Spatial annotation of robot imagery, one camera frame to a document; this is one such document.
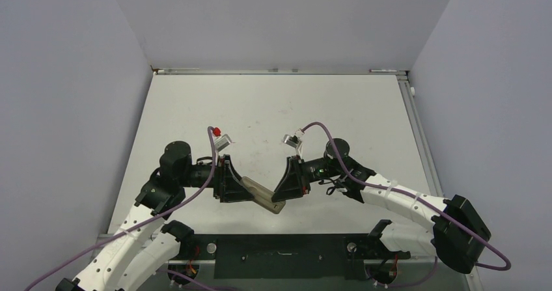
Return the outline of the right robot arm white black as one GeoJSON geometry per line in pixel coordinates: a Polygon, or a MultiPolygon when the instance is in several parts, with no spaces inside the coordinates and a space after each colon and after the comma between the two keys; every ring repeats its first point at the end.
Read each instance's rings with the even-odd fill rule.
{"type": "Polygon", "coordinates": [[[472,272],[491,233],[466,198],[435,197],[395,184],[362,166],[349,152],[349,144],[337,138],[326,144],[321,158],[305,161],[299,154],[288,157],[271,201],[301,198],[309,193],[314,182],[329,184],[327,195],[339,192],[361,204],[384,208],[421,227],[420,230],[402,228],[392,221],[380,221],[367,241],[374,256],[399,252],[435,256],[454,271],[472,272]]]}

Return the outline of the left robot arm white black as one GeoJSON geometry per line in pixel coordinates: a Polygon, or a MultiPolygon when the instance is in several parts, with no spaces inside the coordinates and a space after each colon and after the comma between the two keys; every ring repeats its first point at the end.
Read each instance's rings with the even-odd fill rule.
{"type": "Polygon", "coordinates": [[[73,279],[64,278],[57,290],[137,290],[162,265],[187,258],[194,249],[193,230],[170,218],[181,208],[185,187],[226,188],[240,183],[228,155],[228,135],[213,137],[208,163],[193,163],[191,147],[183,141],[169,143],[115,234],[100,247],[90,264],[73,279]]]}

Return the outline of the beige remote control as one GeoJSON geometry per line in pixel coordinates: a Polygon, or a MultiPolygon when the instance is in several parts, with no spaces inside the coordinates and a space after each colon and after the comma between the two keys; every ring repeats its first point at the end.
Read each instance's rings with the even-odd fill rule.
{"type": "Polygon", "coordinates": [[[253,202],[265,210],[273,214],[279,214],[285,207],[286,201],[273,202],[272,196],[274,192],[249,177],[243,176],[241,183],[253,195],[253,202]]]}

